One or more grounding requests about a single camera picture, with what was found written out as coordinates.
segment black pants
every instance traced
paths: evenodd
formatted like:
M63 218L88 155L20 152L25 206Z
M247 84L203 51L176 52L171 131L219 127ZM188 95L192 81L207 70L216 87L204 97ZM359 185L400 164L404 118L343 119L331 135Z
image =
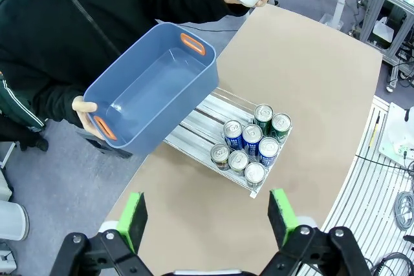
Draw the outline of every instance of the black pants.
M33 133L27 127L0 114L0 142L19 142L21 145L34 147L40 138L39 133Z

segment floor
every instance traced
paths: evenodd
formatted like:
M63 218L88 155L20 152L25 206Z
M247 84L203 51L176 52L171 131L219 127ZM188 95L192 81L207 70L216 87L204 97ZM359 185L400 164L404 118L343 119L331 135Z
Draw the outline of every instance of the floor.
M278 1L280 7L318 21L325 12L333 14L337 0ZM364 10L356 7L356 0L347 0L342 31L347 32L363 16ZM243 18L226 17L216 23L188 26L213 30L191 31L210 42L219 54L242 23ZM414 105L412 87L399 85L392 94L385 91L388 74L389 66L383 64L376 94L401 107ZM8 242L17 253L17 274L24 276L48 275L66 234L80 231L93 236L142 162L137 157L123 160L99 153L66 122L49 122L45 137L50 144L47 153L16 150L6 170L14 188L13 201L25 206L30 217L28 238ZM6 147L0 145L0 155Z

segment blue can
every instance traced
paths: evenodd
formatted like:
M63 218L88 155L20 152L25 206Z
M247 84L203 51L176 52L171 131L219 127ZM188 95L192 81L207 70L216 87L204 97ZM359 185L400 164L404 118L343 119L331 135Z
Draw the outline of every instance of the blue can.
M260 126L250 124L243 130L243 140L247 155L256 157L259 154L259 142L263 137Z
M259 162L265 167L270 167L274 160L276 159L276 155L279 152L279 143L276 139L272 137L266 137L262 139L259 144Z
M243 139L241 135L242 131L243 128L241 127L241 124L238 121L230 120L224 124L224 139L226 140L226 143L229 146L229 148L233 150L243 149Z

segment orange handle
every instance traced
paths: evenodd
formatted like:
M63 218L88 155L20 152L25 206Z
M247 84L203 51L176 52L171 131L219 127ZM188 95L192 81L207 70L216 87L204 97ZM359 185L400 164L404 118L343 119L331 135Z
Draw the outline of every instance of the orange handle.
M200 53L201 55L206 55L206 49L204 45L199 43L194 38L191 38L189 35L182 33L181 34L181 41L187 46L192 48L194 51Z
M105 121L103 121L99 116L94 116L93 119L95 120L96 124L98 124L101 131L112 140L117 140L114 133L110 130L109 126L106 125Z

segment white stripe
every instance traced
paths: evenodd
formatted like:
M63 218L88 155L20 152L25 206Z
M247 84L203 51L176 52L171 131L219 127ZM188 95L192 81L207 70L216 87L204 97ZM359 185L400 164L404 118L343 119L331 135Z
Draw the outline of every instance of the white stripe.
M45 124L37 117L35 116L32 111L28 110L26 108L26 106L24 106L15 96L12 90L10 90L7 87L7 83L6 80L3 80L3 85L5 86L5 89L7 90L7 92L9 93L10 97L15 101L16 104L18 104L20 106L20 108L22 108L33 120L35 120L40 126L45 126Z

